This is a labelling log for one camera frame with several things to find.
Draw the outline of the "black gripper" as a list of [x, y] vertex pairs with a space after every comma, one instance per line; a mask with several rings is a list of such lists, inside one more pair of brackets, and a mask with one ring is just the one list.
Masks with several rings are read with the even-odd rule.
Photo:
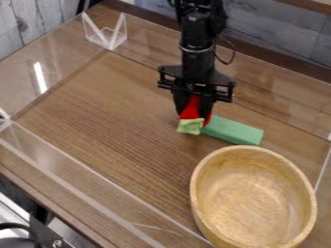
[[215, 48], [189, 50], [181, 48], [180, 65], [161, 65], [157, 68], [160, 78], [157, 86], [173, 93], [177, 114], [187, 107], [191, 95], [199, 97], [197, 112], [204, 119], [203, 125], [211, 121], [212, 108], [216, 101], [231, 102], [235, 82], [215, 68]]

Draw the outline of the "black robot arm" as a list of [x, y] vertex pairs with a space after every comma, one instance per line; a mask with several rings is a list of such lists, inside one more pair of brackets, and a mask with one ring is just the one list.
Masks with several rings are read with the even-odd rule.
[[216, 40], [227, 27], [223, 0], [168, 1], [180, 24], [181, 64], [157, 68], [157, 87], [172, 92], [180, 122], [199, 121], [208, 125], [213, 104], [229, 103], [235, 82], [217, 71], [215, 60], [228, 62], [216, 54]]

